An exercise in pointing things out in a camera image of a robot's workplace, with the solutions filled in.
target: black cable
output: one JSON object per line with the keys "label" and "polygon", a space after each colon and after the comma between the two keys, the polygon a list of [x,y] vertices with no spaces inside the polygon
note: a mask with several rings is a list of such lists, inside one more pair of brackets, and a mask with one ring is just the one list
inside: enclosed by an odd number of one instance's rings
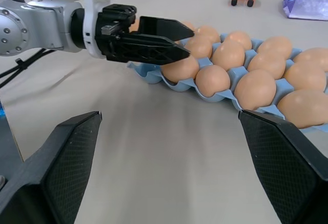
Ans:
{"label": "black cable", "polygon": [[22,60],[16,61],[18,64],[16,67],[11,68],[11,69],[5,71],[4,73],[0,74],[0,78],[2,78],[4,76],[16,71],[0,84],[0,88],[4,87],[6,84],[11,82],[15,77],[17,77],[20,73],[22,73],[24,70],[26,70],[30,65],[32,65],[35,61],[37,61],[41,57],[54,52],[54,50],[49,50],[46,52],[45,52],[45,50],[46,49],[39,50],[37,53],[35,53],[33,56],[31,56],[26,61],[22,61]]}

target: table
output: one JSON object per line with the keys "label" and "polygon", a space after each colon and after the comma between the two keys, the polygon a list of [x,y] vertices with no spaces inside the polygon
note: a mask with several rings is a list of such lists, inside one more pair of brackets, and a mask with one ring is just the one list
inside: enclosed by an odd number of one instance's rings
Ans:
{"label": "table", "polygon": [[[114,0],[138,13],[241,29],[253,38],[288,36],[295,47],[326,46],[326,22],[286,19],[282,0],[254,8],[229,0]],[[1,71],[14,65],[0,61]],[[76,223],[280,223],[256,176],[237,111],[144,83],[126,65],[86,51],[56,52],[0,91],[24,158],[55,125],[101,110],[93,169]],[[307,135],[321,149],[327,135]]]}

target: egg carton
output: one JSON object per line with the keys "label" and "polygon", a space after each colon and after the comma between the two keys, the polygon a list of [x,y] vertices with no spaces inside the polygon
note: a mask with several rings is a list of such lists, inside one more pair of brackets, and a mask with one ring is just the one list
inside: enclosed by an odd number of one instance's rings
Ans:
{"label": "egg carton", "polygon": [[[222,34],[220,36],[221,38],[221,42],[224,41],[224,39],[226,38],[228,34]],[[180,42],[182,43],[182,45],[185,45],[188,42],[189,39],[183,39]],[[256,50],[257,48],[263,43],[263,40],[259,40],[259,39],[252,39],[252,49],[248,50],[245,52],[245,61],[244,61],[244,65],[238,68],[232,68],[228,71],[228,75],[230,77],[231,80],[231,87],[228,90],[222,91],[222,92],[217,92],[215,93],[212,97],[205,97],[203,96],[194,80],[192,78],[189,79],[185,79],[185,80],[180,80],[178,83],[173,83],[171,81],[169,81],[168,79],[166,79],[160,70],[160,66],[158,65],[152,65],[152,64],[140,64],[140,65],[135,65],[134,63],[129,63],[128,67],[131,69],[134,69],[136,71],[136,73],[147,83],[149,84],[156,84],[159,83],[160,81],[164,81],[165,84],[171,88],[174,91],[177,92],[184,92],[190,88],[194,88],[197,92],[197,94],[205,101],[207,102],[211,102],[211,103],[216,103],[219,102],[225,98],[228,98],[231,100],[233,106],[237,109],[237,110],[241,110],[241,106],[237,100],[237,98],[234,96],[234,91],[235,88],[237,86],[237,83],[239,82],[239,80],[248,73],[247,67],[249,65],[249,63],[251,62],[251,60],[253,59],[253,57],[257,54]],[[213,52],[220,46],[221,43],[216,43],[212,45],[213,48]],[[300,49],[296,49],[293,48],[292,54],[290,59],[288,59],[286,61],[286,70],[288,68],[290,68],[294,62],[293,59],[295,56],[297,56],[300,52],[302,52],[302,50]],[[208,65],[212,65],[211,60],[208,57],[205,58],[201,58],[198,59],[198,63],[199,63],[199,67],[204,68]],[[291,86],[286,79],[282,78],[282,79],[278,79],[276,80],[276,87],[277,87],[277,91],[275,94],[275,97],[272,101],[272,104],[266,107],[260,107],[258,108],[256,111],[260,112],[260,113],[268,113],[268,114],[272,114],[275,115],[277,117],[280,117],[282,119],[285,119],[285,116],[278,110],[277,108],[277,104],[279,103],[279,101],[286,96],[287,94],[291,93],[294,91],[293,86]],[[312,126],[309,128],[305,128],[305,129],[300,129],[302,132],[310,132],[313,130],[320,130],[323,132],[327,132],[328,133],[328,124],[324,124],[324,125],[320,125],[320,126]]]}

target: egg tray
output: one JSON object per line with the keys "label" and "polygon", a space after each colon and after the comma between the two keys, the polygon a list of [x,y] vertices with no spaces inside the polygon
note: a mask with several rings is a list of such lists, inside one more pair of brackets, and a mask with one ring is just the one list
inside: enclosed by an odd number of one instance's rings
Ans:
{"label": "egg tray", "polygon": [[[220,36],[221,38],[221,42],[224,41],[225,37],[228,34],[222,34]],[[189,39],[183,39],[180,42],[182,43],[182,45],[185,45],[188,42]],[[185,80],[181,80],[178,83],[173,83],[171,81],[169,81],[168,79],[166,79],[160,70],[160,66],[158,65],[153,65],[153,64],[140,64],[140,65],[135,65],[134,63],[129,63],[128,67],[131,69],[134,69],[137,74],[147,83],[149,84],[156,84],[159,83],[160,81],[164,81],[165,84],[170,87],[172,90],[177,91],[177,92],[184,92],[190,88],[194,88],[197,92],[197,94],[205,101],[211,102],[211,103],[216,103],[219,102],[225,98],[228,98],[232,101],[232,104],[234,105],[234,107],[237,110],[241,110],[241,106],[238,103],[238,100],[236,99],[236,97],[233,95],[235,88],[237,86],[237,83],[239,82],[239,80],[248,73],[247,71],[247,67],[249,65],[249,63],[251,62],[252,58],[257,54],[256,50],[257,48],[263,43],[263,40],[259,40],[259,39],[252,39],[252,49],[248,50],[245,52],[245,61],[244,61],[244,65],[238,68],[232,68],[228,71],[228,75],[230,77],[231,80],[231,87],[228,90],[222,91],[222,92],[217,92],[215,93],[212,97],[205,97],[203,96],[194,80],[192,78],[189,79],[185,79]],[[216,43],[213,44],[213,52],[219,47],[221,43]],[[294,64],[293,59],[295,56],[297,56],[300,52],[302,52],[302,50],[300,49],[296,49],[293,48],[292,54],[290,59],[288,59],[286,61],[286,70]],[[199,63],[199,67],[200,69],[203,67],[206,67],[208,65],[212,65],[211,60],[208,57],[205,58],[201,58],[198,59],[198,63]],[[258,108],[256,111],[260,112],[260,113],[268,113],[268,114],[272,114],[275,116],[278,116],[282,119],[285,119],[285,116],[278,110],[277,108],[277,104],[278,102],[287,94],[291,93],[294,91],[293,86],[291,86],[286,79],[282,78],[282,79],[278,79],[276,80],[276,86],[277,86],[277,91],[275,94],[275,97],[272,101],[272,104],[266,107],[260,107]],[[305,128],[305,129],[300,129],[302,132],[310,132],[313,130],[320,130],[323,132],[328,133],[328,124],[323,124],[320,126],[312,126],[309,128]]]}

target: egg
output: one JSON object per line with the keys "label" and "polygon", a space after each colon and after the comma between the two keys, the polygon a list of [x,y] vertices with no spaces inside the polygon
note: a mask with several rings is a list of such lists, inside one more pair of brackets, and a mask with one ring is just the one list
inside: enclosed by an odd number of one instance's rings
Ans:
{"label": "egg", "polygon": [[276,89],[273,77],[266,70],[257,69],[240,79],[234,95],[243,109],[256,110],[272,103]]}
{"label": "egg", "polygon": [[234,31],[229,33],[227,37],[224,39],[224,41],[226,40],[237,41],[238,43],[242,44],[242,46],[246,51],[251,50],[252,48],[251,38],[247,33],[243,31]]}
{"label": "egg", "polygon": [[192,37],[184,46],[195,58],[210,58],[212,55],[212,44],[209,39],[203,35]]}
{"label": "egg", "polygon": [[188,28],[190,28],[193,31],[195,31],[195,29],[196,29],[195,26],[191,22],[184,21],[184,22],[182,22],[182,24],[184,24],[185,26],[187,26]]}
{"label": "egg", "polygon": [[216,92],[225,91],[230,87],[228,73],[217,65],[202,68],[196,75],[195,83],[205,97],[212,97]]}
{"label": "egg", "polygon": [[226,71],[242,66],[244,60],[245,51],[243,46],[232,40],[223,42],[212,56],[212,63],[224,68]]}
{"label": "egg", "polygon": [[201,26],[195,30],[195,34],[206,36],[212,44],[220,42],[220,34],[211,26]]}
{"label": "egg", "polygon": [[277,105],[280,112],[297,128],[328,123],[328,95],[318,90],[297,90]]}
{"label": "egg", "polygon": [[190,55],[177,62],[162,65],[160,69],[166,79],[177,83],[183,79],[194,79],[199,70],[199,64],[197,59]]}
{"label": "egg", "polygon": [[140,23],[140,19],[139,18],[136,18],[134,23],[131,24],[131,26],[129,27],[129,31],[130,33],[133,32],[133,31],[138,31],[139,29],[139,23]]}
{"label": "egg", "polygon": [[310,61],[318,64],[324,72],[328,72],[328,48],[307,49],[294,58],[294,62]]}
{"label": "egg", "polygon": [[295,90],[313,89],[323,92],[327,86],[326,73],[318,65],[307,61],[293,64],[284,78]]}
{"label": "egg", "polygon": [[292,42],[284,36],[274,36],[265,40],[258,48],[257,53],[275,50],[282,54],[285,59],[290,58],[293,50]]}
{"label": "egg", "polygon": [[256,69],[266,70],[274,79],[280,79],[286,69],[286,60],[276,51],[264,51],[254,56],[247,67],[250,72]]}

